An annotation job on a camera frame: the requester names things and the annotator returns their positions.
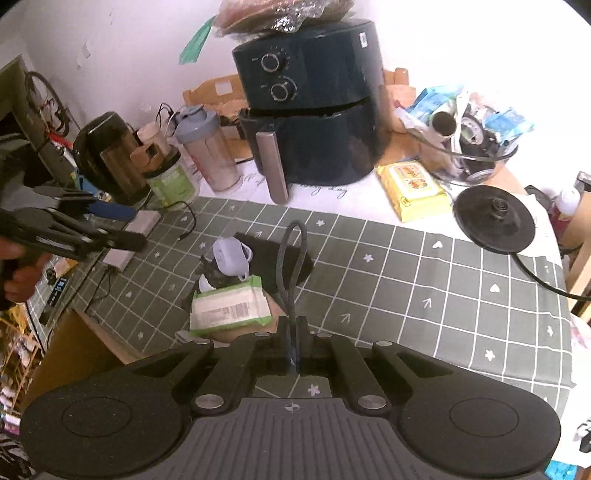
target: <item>hand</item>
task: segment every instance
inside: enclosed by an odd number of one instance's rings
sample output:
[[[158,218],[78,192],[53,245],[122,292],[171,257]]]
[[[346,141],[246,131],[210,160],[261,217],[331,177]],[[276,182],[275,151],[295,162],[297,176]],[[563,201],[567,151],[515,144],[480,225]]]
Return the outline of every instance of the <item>hand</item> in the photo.
[[[22,257],[24,254],[25,248],[22,245],[0,238],[0,260],[13,260]],[[43,269],[49,260],[51,260],[51,254],[43,254],[34,265],[16,270],[12,280],[4,282],[4,292],[7,300],[21,303],[33,296],[35,285],[41,279]]]

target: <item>green tag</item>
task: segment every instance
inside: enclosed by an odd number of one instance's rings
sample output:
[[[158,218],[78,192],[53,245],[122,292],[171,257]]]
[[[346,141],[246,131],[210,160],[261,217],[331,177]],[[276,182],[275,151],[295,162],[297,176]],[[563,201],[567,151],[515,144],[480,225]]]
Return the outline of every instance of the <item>green tag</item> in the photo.
[[[186,63],[195,63],[199,58],[199,54],[205,45],[205,41],[212,30],[213,21],[215,17],[207,20],[203,26],[195,33],[195,36],[187,43],[187,46],[178,56],[178,64],[185,65]]]
[[[182,166],[171,168],[156,178],[148,179],[148,184],[164,207],[175,202],[186,202],[195,194],[195,187]]]

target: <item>shaker bottle lid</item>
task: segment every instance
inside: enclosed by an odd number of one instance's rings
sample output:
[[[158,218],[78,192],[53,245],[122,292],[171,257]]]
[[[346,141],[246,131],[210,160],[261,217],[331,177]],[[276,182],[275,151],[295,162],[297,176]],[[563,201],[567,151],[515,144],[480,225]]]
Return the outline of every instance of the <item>shaker bottle lid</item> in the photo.
[[[205,110],[203,105],[196,105],[181,117],[174,136],[179,143],[187,144],[211,137],[219,127],[217,112]]]

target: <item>plastic wrap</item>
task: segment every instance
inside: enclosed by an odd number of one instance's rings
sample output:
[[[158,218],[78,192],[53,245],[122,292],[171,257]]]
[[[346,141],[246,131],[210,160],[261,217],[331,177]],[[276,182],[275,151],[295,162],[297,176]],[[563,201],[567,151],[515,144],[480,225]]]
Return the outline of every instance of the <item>plastic wrap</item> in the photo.
[[[220,36],[297,32],[304,21],[342,20],[355,0],[223,0],[214,21]]]

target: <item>yellow wet wipes package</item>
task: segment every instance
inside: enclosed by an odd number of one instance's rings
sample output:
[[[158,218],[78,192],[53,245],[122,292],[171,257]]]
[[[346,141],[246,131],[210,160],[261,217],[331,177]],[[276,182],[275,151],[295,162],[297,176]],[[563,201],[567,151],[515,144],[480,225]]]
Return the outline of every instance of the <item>yellow wet wipes package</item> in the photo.
[[[401,221],[452,211],[445,190],[418,161],[384,165],[376,171]]]

